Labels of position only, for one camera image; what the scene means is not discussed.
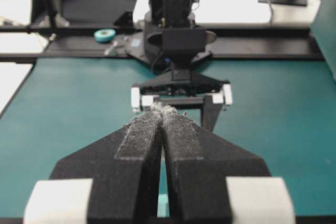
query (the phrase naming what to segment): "green table surface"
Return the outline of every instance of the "green table surface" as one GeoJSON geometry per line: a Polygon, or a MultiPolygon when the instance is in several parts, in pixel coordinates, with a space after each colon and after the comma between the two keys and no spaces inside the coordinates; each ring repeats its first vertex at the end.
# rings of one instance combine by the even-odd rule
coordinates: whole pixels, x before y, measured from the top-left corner
{"type": "MultiPolygon", "coordinates": [[[[336,85],[327,64],[209,61],[196,71],[232,83],[234,105],[215,133],[263,157],[286,180],[297,215],[336,215],[336,85]]],[[[38,60],[0,119],[0,217],[22,217],[56,161],[128,123],[130,87],[152,77],[135,60],[38,60]]],[[[188,115],[199,122],[199,111],[188,115]]]]}

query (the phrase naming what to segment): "teal tape roll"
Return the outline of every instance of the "teal tape roll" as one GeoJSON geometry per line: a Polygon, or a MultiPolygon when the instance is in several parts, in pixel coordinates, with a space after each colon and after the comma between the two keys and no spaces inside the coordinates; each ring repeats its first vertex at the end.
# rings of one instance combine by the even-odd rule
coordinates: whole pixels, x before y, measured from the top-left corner
{"type": "Polygon", "coordinates": [[[114,39],[116,31],[113,29],[102,29],[94,33],[94,39],[99,43],[107,43],[114,39]]]}

